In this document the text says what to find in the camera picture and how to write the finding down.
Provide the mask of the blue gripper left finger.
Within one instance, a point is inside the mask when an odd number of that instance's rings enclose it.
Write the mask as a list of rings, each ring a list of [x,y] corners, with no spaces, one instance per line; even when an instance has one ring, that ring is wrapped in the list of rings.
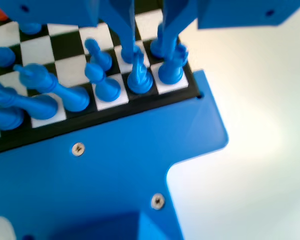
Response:
[[[0,9],[19,23],[96,27],[102,20],[118,35],[129,61],[134,55],[133,0],[0,0]]]

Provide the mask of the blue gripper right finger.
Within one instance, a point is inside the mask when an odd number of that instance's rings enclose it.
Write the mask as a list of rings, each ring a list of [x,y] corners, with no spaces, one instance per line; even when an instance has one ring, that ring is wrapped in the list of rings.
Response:
[[[170,58],[173,42],[195,19],[198,29],[278,26],[300,8],[300,0],[165,0],[162,48]]]

